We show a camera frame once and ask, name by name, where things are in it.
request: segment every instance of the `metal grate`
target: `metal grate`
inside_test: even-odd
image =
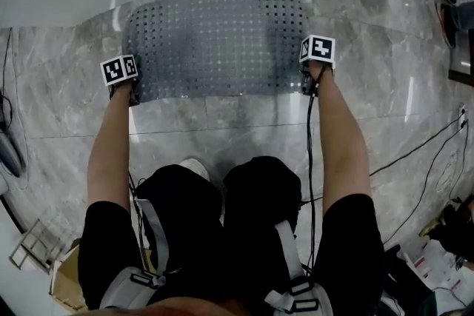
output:
[[[301,92],[301,0],[164,0],[137,8],[123,54],[137,58],[141,102]]]

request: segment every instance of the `wall socket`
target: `wall socket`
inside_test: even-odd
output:
[[[459,120],[458,120],[458,127],[460,130],[463,130],[465,125],[463,123],[466,121],[466,106],[464,104],[461,104],[459,107]]]

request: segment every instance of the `white shoe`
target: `white shoe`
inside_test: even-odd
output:
[[[207,172],[204,165],[199,162],[197,159],[188,158],[182,161],[179,166],[186,167],[187,169],[195,172],[197,175],[203,177],[206,181],[210,182],[209,173]]]

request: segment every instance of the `gray marble floor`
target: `gray marble floor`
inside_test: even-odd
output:
[[[71,235],[81,234],[86,167],[108,102],[98,63],[121,52],[130,12],[152,0],[124,4],[74,28],[22,27],[13,31],[6,93],[18,106],[12,134],[25,155],[28,181],[5,175],[7,199],[21,219],[37,217]],[[406,153],[469,107],[473,89],[447,79],[449,51],[435,13],[436,0],[303,0],[314,33],[337,39],[336,82],[367,141],[371,171]],[[0,31],[0,56],[7,30]],[[198,158],[220,186],[227,171],[256,155],[279,157],[301,178],[308,198],[305,121],[308,99],[299,94],[161,99],[130,111],[130,171],[139,179],[161,166]],[[315,193],[322,191],[318,112],[314,110]],[[23,121],[26,143],[20,125]],[[434,155],[456,125],[412,156],[372,177],[379,228],[385,240],[418,202]],[[455,194],[474,180],[473,135]],[[420,207],[390,244],[418,234],[447,201],[461,171],[465,132],[438,156]],[[321,234],[321,204],[317,204]],[[310,251],[310,208],[301,210],[301,256]]]

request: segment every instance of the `hand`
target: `hand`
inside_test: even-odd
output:
[[[321,73],[321,70],[323,70],[324,64],[320,61],[310,61],[308,64],[308,69],[310,70],[311,77],[316,80],[319,77],[319,74]]]
[[[123,95],[130,96],[131,92],[132,92],[132,81],[128,80],[128,81],[119,82],[116,85],[116,88],[113,94],[114,95],[119,94],[120,96],[123,96]]]

